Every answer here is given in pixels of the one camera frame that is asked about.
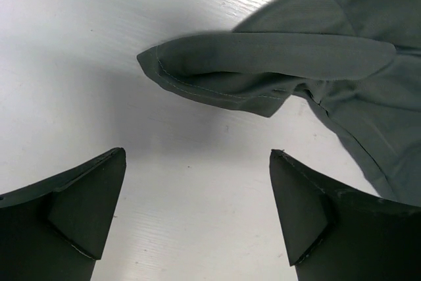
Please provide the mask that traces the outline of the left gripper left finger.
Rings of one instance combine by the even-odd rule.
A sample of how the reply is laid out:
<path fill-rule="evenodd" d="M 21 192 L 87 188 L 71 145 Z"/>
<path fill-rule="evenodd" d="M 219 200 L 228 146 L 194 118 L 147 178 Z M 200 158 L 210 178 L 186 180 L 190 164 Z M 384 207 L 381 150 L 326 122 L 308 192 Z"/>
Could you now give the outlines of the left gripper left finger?
<path fill-rule="evenodd" d="M 90 280 L 124 181 L 126 152 L 109 151 L 1 194 L 2 280 Z"/>

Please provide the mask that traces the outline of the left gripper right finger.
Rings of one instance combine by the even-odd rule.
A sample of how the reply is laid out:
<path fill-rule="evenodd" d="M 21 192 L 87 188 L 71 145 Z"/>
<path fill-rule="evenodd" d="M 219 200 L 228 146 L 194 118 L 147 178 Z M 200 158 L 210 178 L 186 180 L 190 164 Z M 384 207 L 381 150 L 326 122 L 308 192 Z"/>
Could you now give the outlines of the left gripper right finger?
<path fill-rule="evenodd" d="M 280 150 L 270 180 L 299 280 L 420 279 L 420 208 L 376 197 Z"/>

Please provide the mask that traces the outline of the dark grey t shirt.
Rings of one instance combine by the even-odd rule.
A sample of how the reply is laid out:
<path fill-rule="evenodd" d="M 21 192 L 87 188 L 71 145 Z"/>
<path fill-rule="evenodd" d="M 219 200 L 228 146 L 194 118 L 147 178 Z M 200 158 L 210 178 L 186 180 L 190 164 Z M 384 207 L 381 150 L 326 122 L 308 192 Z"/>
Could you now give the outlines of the dark grey t shirt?
<path fill-rule="evenodd" d="M 274 0 L 137 56 L 161 88 L 270 117 L 306 99 L 384 198 L 420 204 L 420 0 Z"/>

